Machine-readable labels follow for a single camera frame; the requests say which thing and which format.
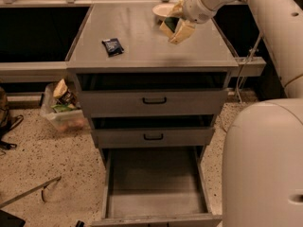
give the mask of cable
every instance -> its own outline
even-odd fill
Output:
[[[285,89],[289,84],[291,84],[292,82],[294,82],[295,80],[298,80],[298,79],[301,79],[301,78],[303,78],[303,74],[301,74],[301,75],[295,77],[294,79],[289,80],[287,83],[285,83],[284,89]]]
[[[255,56],[255,53],[256,53],[256,51],[258,49],[258,44],[261,41],[262,37],[263,37],[263,34],[260,32],[258,34],[258,38],[257,38],[257,40],[255,42],[254,47],[249,51],[249,54],[247,55],[247,57],[245,59],[245,64],[241,67],[241,69],[240,69],[240,71],[238,73],[238,78],[237,78],[237,83],[236,83],[236,93],[237,93],[237,96],[239,98],[239,101],[240,101],[241,105],[243,105],[243,102],[242,102],[242,99],[241,99],[241,95],[240,95],[240,88],[239,88],[239,82],[240,82],[241,72],[242,72],[243,68],[247,65],[247,63],[250,62],[253,59],[253,57]]]

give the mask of speckled floor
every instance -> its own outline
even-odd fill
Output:
[[[222,155],[225,131],[235,116],[257,100],[244,96],[243,105],[230,97],[216,121],[216,132],[207,147],[202,168],[214,214],[222,213]],[[57,132],[39,115],[40,109],[12,110],[24,122],[3,140],[18,144],[16,150],[0,157],[0,203],[57,176],[62,179],[45,190],[12,203],[3,210],[24,219],[26,227],[85,226],[101,217],[105,169],[88,129]]]

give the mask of cabinet top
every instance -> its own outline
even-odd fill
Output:
[[[152,13],[155,2],[95,4],[67,62],[68,68],[237,67],[212,21],[196,25],[193,35],[170,44]],[[118,38],[121,55],[109,57],[103,40]]]

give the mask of plastic container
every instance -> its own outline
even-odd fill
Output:
[[[45,98],[41,106],[40,116],[46,118],[56,130],[60,132],[88,127],[88,121],[84,117],[82,110],[54,113],[54,110],[51,108],[52,105],[56,104],[56,99],[53,97],[54,88],[54,83],[50,83],[46,86]]]

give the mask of cabinet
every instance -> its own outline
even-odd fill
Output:
[[[94,5],[68,62],[106,165],[93,226],[217,226],[201,160],[237,63],[211,21],[169,44],[153,2]],[[117,37],[109,58],[101,41]]]

